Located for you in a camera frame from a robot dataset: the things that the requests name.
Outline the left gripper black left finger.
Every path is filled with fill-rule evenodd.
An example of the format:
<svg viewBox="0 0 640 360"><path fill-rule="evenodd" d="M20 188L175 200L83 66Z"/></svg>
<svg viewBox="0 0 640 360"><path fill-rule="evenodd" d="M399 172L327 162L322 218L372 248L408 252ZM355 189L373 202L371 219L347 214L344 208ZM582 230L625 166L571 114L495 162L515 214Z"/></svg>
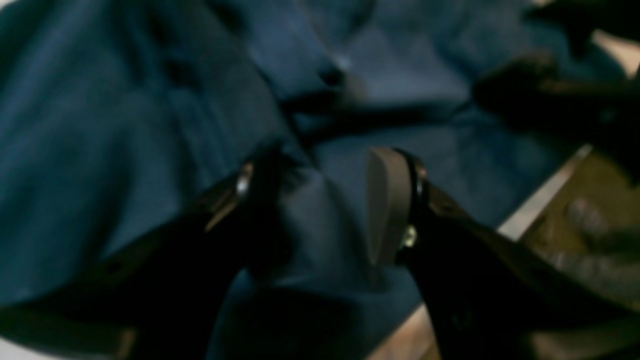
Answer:
<svg viewBox="0 0 640 360"><path fill-rule="evenodd" d="M265 146L192 207L66 284L3 307L1 337L65 360L202 360L234 278L278 231L294 161Z"/></svg>

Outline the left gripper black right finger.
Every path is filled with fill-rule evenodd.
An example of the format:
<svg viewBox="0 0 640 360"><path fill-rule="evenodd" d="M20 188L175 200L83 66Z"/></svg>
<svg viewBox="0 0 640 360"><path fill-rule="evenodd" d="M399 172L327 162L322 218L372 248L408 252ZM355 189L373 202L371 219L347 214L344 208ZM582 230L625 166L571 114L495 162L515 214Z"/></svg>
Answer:
<svg viewBox="0 0 640 360"><path fill-rule="evenodd" d="M370 149L366 204L371 262L407 268L443 360L639 358L637 310L475 221L410 153Z"/></svg>

